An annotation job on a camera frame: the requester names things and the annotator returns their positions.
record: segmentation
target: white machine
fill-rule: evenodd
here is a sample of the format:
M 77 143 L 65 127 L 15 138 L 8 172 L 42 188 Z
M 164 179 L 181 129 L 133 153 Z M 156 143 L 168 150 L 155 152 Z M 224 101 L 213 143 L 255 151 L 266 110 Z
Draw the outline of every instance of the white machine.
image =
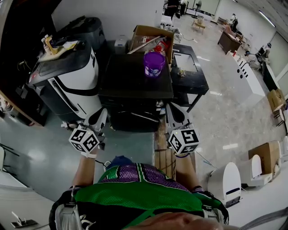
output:
M 261 175 L 261 159 L 260 156 L 254 155 L 250 160 L 241 162 L 238 165 L 241 183 L 248 186 L 264 186 L 272 180 L 271 173 Z
M 208 179 L 208 191 L 226 208 L 237 204 L 241 196 L 241 179 L 237 166 L 230 162 L 213 171 Z
M 41 62 L 28 85 L 65 122 L 87 118 L 101 108 L 97 95 L 99 67 L 91 45 L 81 42 L 60 59 Z

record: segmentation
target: ceiling light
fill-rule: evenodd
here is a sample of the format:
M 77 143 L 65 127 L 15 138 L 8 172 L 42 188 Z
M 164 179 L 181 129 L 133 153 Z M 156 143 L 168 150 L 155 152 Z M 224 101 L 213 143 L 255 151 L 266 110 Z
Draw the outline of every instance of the ceiling light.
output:
M 265 16 L 264 13 L 262 13 L 261 11 L 259 11 L 259 13 L 260 13 L 268 22 L 270 22 L 270 24 L 271 24 L 272 26 L 276 27 L 276 26 L 269 20 L 269 18 Z

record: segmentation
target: black table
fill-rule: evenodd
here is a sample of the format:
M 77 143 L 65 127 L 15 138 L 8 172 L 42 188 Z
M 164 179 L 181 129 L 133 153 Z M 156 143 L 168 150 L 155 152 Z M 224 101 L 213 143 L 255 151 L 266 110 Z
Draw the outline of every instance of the black table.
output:
M 172 61 L 172 87 L 174 92 L 173 102 L 180 106 L 189 107 L 187 112 L 190 112 L 195 104 L 199 101 L 202 95 L 205 95 L 209 90 L 206 78 L 191 46 L 175 44 L 173 46 L 174 58 Z M 176 56 L 186 54 L 191 56 L 194 64 L 191 66 L 191 70 L 185 70 L 185 77 L 178 76 L 179 67 L 177 65 Z M 189 104 L 187 94 L 196 94 L 196 98 Z

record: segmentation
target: wooden desk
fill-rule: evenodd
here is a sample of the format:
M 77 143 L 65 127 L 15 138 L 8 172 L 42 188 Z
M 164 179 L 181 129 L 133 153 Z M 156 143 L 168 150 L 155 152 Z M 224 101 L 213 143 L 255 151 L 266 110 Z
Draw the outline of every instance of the wooden desk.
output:
M 218 41 L 218 45 L 220 45 L 223 48 L 224 52 L 227 53 L 229 50 L 231 50 L 231 52 L 238 50 L 241 43 L 238 42 L 233 37 L 231 37 L 230 34 L 223 31 L 223 33 L 222 33 L 222 35 Z
M 199 24 L 199 23 L 197 23 L 196 21 L 194 21 L 194 22 L 192 23 L 192 26 L 193 26 L 194 24 L 195 24 L 196 26 L 198 26 L 199 28 L 202 28 L 202 29 L 203 29 L 203 30 L 202 30 L 202 34 L 203 34 L 204 29 L 205 29 L 206 26 L 205 26 L 204 24 Z

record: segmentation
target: metal bracket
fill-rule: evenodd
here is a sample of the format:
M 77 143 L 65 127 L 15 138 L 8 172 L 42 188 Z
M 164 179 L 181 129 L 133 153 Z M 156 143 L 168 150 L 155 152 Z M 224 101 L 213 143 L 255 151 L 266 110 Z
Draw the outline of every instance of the metal bracket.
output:
M 14 228 L 23 228 L 23 227 L 27 227 L 27 226 L 31 226 L 31 225 L 35 225 L 38 224 L 36 221 L 34 220 L 26 220 L 24 218 L 24 220 L 22 221 L 14 212 L 12 212 L 12 214 L 16 217 L 16 219 L 18 220 L 17 222 L 11 222 L 11 225 Z

